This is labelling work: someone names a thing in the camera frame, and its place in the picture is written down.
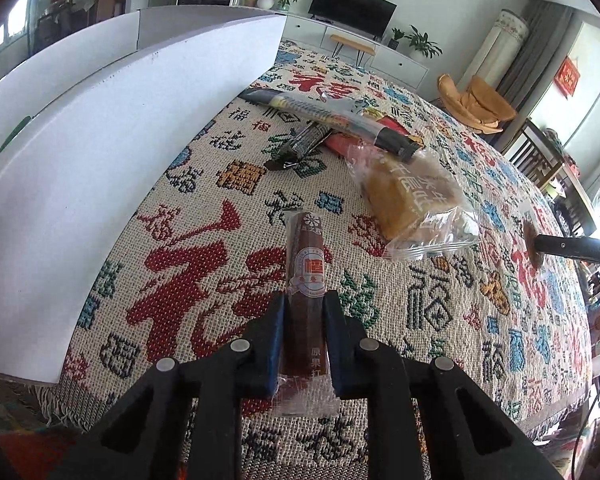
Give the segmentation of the dark red sausage stick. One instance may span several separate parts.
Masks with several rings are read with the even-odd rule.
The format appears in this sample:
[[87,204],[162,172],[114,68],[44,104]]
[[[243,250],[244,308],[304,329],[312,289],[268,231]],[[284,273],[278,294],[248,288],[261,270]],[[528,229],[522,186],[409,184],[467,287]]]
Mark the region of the dark red sausage stick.
[[321,418],[338,412],[332,388],[323,298],[326,294],[323,223],[312,212],[286,217],[286,278],[283,342],[274,413]]

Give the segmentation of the packaged milk toast bread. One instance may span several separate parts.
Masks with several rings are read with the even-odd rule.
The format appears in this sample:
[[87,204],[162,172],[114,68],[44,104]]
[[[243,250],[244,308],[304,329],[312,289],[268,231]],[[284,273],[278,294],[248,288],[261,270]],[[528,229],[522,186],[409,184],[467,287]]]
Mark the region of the packaged milk toast bread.
[[434,151],[421,148],[401,162],[376,146],[352,145],[347,165],[386,241],[386,258],[420,260],[478,244],[478,214]]

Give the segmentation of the long black clear snack pack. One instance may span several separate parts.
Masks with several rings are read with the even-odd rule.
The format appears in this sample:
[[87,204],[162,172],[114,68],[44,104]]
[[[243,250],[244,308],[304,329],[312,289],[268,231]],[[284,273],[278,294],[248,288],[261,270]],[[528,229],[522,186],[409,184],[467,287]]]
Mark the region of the long black clear snack pack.
[[303,116],[336,131],[353,134],[373,144],[401,162],[407,162],[420,149],[416,141],[406,134],[365,117],[343,100],[314,100],[297,92],[286,92],[268,88],[248,88],[238,96],[254,104],[267,105]]

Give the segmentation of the orange lounge chair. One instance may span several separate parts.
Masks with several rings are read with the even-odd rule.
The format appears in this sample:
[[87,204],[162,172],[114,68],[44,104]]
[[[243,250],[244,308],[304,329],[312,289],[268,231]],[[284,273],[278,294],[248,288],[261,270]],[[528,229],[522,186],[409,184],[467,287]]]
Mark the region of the orange lounge chair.
[[460,92],[449,74],[438,77],[439,98],[446,111],[461,124],[483,134],[503,131],[502,122],[513,120],[517,112],[498,92],[477,75]]

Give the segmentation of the grey curtain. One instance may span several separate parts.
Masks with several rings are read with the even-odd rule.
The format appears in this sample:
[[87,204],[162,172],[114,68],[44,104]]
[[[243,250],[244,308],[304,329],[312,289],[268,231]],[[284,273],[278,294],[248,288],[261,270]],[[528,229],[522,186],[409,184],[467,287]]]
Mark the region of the grey curtain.
[[517,114],[554,58],[573,14],[570,6],[545,0],[530,0],[522,10],[528,37],[496,88]]

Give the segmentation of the patterned woven tablecloth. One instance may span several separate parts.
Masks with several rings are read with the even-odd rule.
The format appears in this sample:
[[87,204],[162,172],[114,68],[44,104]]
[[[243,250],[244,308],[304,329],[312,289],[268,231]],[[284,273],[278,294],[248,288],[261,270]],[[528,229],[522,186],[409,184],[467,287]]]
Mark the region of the patterned woven tablecloth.
[[419,361],[447,356],[529,437],[588,392],[590,331],[576,267],[535,269],[524,222],[556,235],[548,200],[452,117],[368,70],[283,42],[264,88],[360,100],[424,142],[474,208],[479,241],[390,260],[346,163],[319,148],[297,168],[266,162],[303,125],[235,100],[193,137],[124,228],[88,292],[45,416],[90,428],[164,356],[203,358],[239,336],[285,279],[289,211],[325,227],[326,282],[370,336]]

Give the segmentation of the potted green plant right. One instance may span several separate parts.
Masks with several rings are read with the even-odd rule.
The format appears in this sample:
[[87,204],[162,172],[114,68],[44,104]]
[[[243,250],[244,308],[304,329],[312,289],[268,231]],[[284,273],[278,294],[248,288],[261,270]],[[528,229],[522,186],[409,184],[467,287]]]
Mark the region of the potted green plant right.
[[438,44],[432,41],[426,32],[420,32],[414,25],[411,26],[411,31],[405,35],[405,39],[408,41],[407,56],[416,62],[423,63],[443,53]]

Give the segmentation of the white tv cabinet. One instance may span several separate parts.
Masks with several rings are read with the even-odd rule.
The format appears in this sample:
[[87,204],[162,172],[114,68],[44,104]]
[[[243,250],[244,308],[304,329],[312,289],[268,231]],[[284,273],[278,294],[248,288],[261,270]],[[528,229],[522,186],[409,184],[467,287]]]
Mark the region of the white tv cabinet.
[[367,68],[415,92],[428,75],[426,66],[397,50],[314,18],[287,14],[283,37],[331,58]]

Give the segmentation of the red snack packet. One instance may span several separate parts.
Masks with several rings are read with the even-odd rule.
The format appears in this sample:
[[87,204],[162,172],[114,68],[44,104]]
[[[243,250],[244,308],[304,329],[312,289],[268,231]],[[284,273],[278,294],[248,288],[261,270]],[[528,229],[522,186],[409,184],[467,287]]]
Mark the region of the red snack packet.
[[[402,136],[411,135],[411,133],[400,124],[400,122],[397,122],[391,116],[384,115],[381,118],[377,118],[376,122],[379,122],[384,127],[396,130],[398,133],[401,133]],[[336,131],[324,141],[324,144],[329,151],[340,156],[341,158],[347,158],[349,154],[349,148],[351,146],[364,146],[367,144],[367,141],[351,133]]]

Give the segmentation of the wooden bench stool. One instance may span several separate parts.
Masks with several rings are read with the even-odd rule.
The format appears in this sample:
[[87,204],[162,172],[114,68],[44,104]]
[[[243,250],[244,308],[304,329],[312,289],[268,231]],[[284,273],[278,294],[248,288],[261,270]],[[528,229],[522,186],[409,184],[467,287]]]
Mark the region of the wooden bench stool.
[[355,65],[364,66],[365,61],[373,58],[376,54],[376,49],[372,44],[363,44],[358,40],[349,37],[343,37],[338,34],[331,34],[329,39],[335,44],[332,56],[339,56],[343,48],[355,50]]

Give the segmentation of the white cardboard box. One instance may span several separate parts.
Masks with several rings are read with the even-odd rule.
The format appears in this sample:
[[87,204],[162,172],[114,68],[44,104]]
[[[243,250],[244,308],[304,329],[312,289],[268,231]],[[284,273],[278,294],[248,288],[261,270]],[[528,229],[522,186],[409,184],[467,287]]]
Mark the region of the white cardboard box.
[[0,80],[0,376],[54,384],[132,214],[274,63],[283,15],[157,6],[88,26]]

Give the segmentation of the small black snack packet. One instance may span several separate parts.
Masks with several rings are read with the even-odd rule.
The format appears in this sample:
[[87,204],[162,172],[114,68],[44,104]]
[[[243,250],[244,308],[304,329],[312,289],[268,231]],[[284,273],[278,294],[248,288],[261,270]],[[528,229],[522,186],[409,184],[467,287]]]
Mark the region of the small black snack packet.
[[296,136],[286,141],[264,164],[272,171],[285,170],[298,166],[332,133],[332,128],[319,122],[311,122]]

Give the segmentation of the black flat television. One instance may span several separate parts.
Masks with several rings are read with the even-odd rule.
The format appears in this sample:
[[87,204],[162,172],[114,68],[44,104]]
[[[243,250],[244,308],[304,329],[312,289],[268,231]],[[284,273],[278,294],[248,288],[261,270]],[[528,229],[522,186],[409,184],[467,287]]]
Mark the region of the black flat television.
[[308,14],[378,39],[385,35],[394,12],[396,4],[387,0],[312,0]]

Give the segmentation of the dining table with chairs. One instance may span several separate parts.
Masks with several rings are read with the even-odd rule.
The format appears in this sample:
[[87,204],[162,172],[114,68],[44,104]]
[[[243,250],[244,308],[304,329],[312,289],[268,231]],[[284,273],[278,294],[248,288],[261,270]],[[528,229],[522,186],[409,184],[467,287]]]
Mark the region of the dining table with chairs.
[[88,26],[125,14],[126,0],[92,0],[78,6],[68,0],[54,2],[34,21],[30,53],[38,53]]

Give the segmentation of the red wall hanging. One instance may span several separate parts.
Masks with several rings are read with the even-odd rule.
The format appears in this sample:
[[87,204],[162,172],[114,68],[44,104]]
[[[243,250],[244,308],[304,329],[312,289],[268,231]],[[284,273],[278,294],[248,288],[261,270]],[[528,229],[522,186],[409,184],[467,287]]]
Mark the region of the red wall hanging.
[[579,80],[580,73],[577,65],[573,63],[569,56],[566,56],[554,76],[554,83],[566,98],[572,98]]

